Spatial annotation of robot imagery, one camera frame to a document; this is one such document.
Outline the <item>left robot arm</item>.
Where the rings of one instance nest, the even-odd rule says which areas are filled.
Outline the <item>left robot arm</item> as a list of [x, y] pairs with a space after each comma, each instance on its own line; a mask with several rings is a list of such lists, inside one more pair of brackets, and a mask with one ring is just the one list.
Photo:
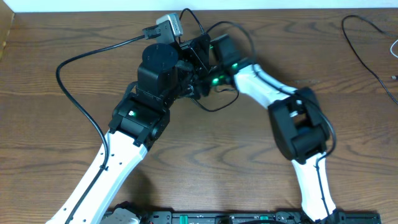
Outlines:
[[179, 98], [203, 96], [201, 84], [210, 74], [210, 37], [159, 40], [142, 53], [137, 81], [128, 84], [111, 115], [107, 132], [66, 89], [61, 69], [78, 59], [113, 49], [93, 50], [62, 62], [55, 77], [65, 96], [98, 132], [102, 145], [88, 170], [49, 223], [99, 223], [132, 170], [149, 152], [170, 122], [170, 107]]

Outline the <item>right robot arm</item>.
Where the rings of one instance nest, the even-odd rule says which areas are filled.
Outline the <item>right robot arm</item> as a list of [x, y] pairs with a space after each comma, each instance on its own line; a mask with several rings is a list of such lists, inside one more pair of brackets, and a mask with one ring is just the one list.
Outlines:
[[268, 111], [280, 153], [292, 163], [302, 196], [302, 210], [313, 222], [327, 222], [336, 209], [330, 194], [326, 158], [336, 134], [310, 88], [296, 89], [267, 74], [254, 59], [242, 58], [229, 35], [201, 36], [198, 56], [201, 95], [212, 86], [231, 85]]

